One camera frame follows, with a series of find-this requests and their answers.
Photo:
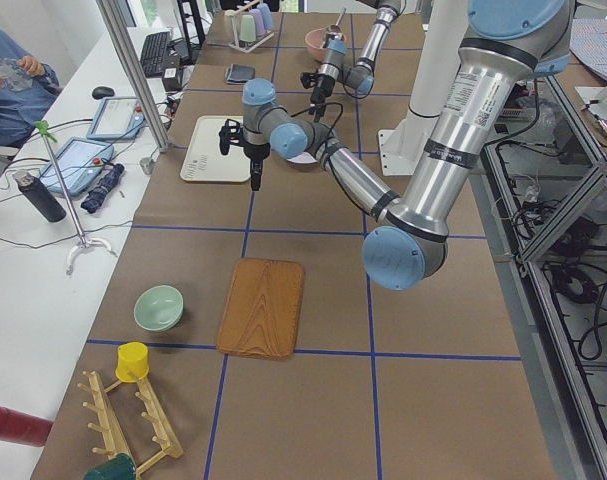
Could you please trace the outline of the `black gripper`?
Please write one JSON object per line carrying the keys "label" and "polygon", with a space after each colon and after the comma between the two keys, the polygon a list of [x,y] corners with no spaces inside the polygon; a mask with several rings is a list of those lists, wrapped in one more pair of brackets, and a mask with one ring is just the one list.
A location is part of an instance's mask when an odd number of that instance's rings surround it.
{"label": "black gripper", "polygon": [[247,142],[244,145],[244,154],[250,161],[250,182],[251,190],[259,191],[262,181],[262,161],[269,157],[269,144],[252,144]]}
{"label": "black gripper", "polygon": [[310,103],[314,114],[314,122],[319,122],[325,114],[324,102],[333,93],[336,79],[327,74],[316,73],[313,75],[313,89],[310,96]]}

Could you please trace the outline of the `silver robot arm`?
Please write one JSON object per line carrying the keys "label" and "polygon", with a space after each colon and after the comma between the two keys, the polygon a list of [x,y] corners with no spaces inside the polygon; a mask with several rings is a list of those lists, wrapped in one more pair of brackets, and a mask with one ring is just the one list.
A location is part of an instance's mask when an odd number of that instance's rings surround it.
{"label": "silver robot arm", "polygon": [[315,73],[301,74],[301,83],[311,88],[310,108],[318,122],[325,115],[328,98],[333,94],[336,83],[343,86],[345,92],[356,99],[366,98],[373,87],[376,59],[384,45],[392,24],[406,9],[406,1],[363,1],[376,9],[376,18],[360,57],[353,65],[344,61],[347,47],[341,33],[324,33],[325,54]]}
{"label": "silver robot arm", "polygon": [[292,118],[274,85],[256,78],[243,88],[239,140],[260,186],[260,162],[304,152],[329,171],[344,193],[379,222],[363,244],[370,279],[411,288],[447,256],[447,217],[487,142],[513,86],[562,71],[569,59],[571,1],[471,1],[457,49],[461,66],[412,178],[398,195],[334,135],[331,127]]}

